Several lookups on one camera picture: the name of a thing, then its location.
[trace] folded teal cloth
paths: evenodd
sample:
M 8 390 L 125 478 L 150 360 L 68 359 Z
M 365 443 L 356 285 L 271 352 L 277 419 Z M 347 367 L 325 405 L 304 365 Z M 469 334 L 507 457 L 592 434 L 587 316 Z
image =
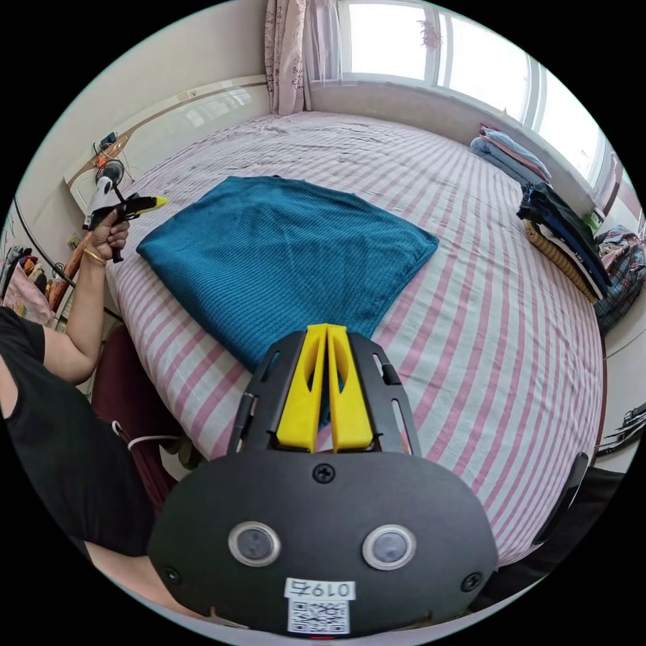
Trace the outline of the folded teal cloth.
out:
M 272 343 L 308 325 L 370 337 L 437 245 L 353 194 L 280 177 L 229 177 L 152 231 L 137 252 L 253 371 Z

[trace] pink curtain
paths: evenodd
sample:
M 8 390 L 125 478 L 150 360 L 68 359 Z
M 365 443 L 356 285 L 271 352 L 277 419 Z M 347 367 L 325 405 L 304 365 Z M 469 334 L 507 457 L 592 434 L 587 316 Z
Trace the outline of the pink curtain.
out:
M 303 91 L 303 29 L 306 0 L 268 0 L 264 23 L 264 65 L 271 111 L 301 112 Z

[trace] window frame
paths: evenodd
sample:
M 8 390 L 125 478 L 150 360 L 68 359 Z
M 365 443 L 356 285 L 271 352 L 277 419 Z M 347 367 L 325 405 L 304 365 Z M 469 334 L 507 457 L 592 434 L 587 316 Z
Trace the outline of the window frame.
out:
M 413 79 L 407 77 L 391 76 L 385 74 L 371 74 L 371 73 L 353 73 L 351 72 L 351 21 L 350 21 L 350 6 L 354 4 L 380 4 L 380 5 L 401 5 L 408 7 L 416 7 L 424 9 L 426 20 L 431 22 L 441 33 L 441 47 L 437 50 L 427 51 L 427 61 L 425 67 L 424 80 Z M 585 177 L 581 172 L 565 158 L 565 156 L 556 148 L 554 148 L 546 139 L 543 139 L 538 134 L 538 129 L 544 117 L 545 106 L 547 102 L 547 83 L 546 83 L 546 68 L 541 65 L 536 59 L 532 58 L 527 52 L 528 66 L 528 82 L 527 90 L 524 98 L 524 109 L 522 110 L 522 117 L 520 120 L 502 113 L 496 107 L 487 104 L 486 102 L 471 96 L 458 92 L 449 87 L 451 80 L 451 69 L 454 57 L 454 39 L 453 39 L 453 22 L 452 19 L 456 18 L 464 22 L 470 22 L 476 27 L 485 28 L 484 25 L 475 22 L 467 16 L 457 14 L 448 9 L 443 9 L 424 2 L 421 0 L 336 0 L 338 11 L 338 21 L 340 30 L 340 51 L 342 61 L 340 69 L 343 74 L 343 83 L 391 83 L 395 85 L 403 85 L 404 87 L 420 88 L 440 96 L 453 98 L 467 105 L 476 108 L 485 114 L 491 114 L 496 118 L 504 118 L 506 116 L 510 125 L 519 129 L 525 136 L 532 139 L 537 144 L 546 148 L 546 150 L 562 165 L 570 175 L 578 178 L 581 182 L 591 191 L 599 189 L 599 183 L 604 176 L 604 168 L 607 168 L 612 155 L 612 148 L 604 136 L 601 128 L 599 128 L 599 138 L 597 149 L 595 152 L 594 160 L 592 162 L 591 170 L 588 177 Z M 446 30 L 441 32 L 440 16 L 445 20 Z M 445 69 L 443 70 L 443 84 L 439 84 L 439 78 L 442 70 L 441 64 L 441 49 L 445 51 Z

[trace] stack of folded clothes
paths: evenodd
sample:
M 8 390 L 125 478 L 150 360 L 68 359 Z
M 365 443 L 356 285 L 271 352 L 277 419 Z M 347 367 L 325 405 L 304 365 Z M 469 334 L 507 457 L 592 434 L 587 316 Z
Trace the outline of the stack of folded clothes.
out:
M 611 285 L 592 230 L 545 182 L 523 191 L 518 217 L 530 242 L 549 258 L 590 300 L 608 294 Z
M 552 181 L 550 172 L 538 157 L 499 130 L 481 125 L 480 136 L 471 142 L 470 150 L 503 170 L 521 186 Z
M 0 301 L 4 298 L 7 286 L 16 267 L 20 265 L 25 275 L 37 286 L 40 292 L 47 296 L 52 286 L 52 281 L 47 279 L 42 265 L 38 258 L 32 256 L 32 250 L 23 246 L 13 246 L 9 249 L 2 264 L 0 272 Z

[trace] pink striped bed sheet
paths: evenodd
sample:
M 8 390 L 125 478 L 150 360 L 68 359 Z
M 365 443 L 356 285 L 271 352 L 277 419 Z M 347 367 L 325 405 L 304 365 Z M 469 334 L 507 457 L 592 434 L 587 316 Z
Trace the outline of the pink striped bed sheet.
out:
M 168 206 L 133 221 L 108 282 L 146 372 L 210 458 L 225 452 L 250 374 L 135 248 L 231 175 L 354 192 L 439 237 L 373 339 L 404 382 L 427 459 L 482 501 L 500 565 L 526 556 L 574 457 L 594 446 L 602 346 L 590 304 L 527 240 L 519 185 L 438 135 L 316 112 L 215 133 L 148 172 L 133 190 L 164 195 Z M 319 450 L 331 448 L 329 429 L 319 440 Z

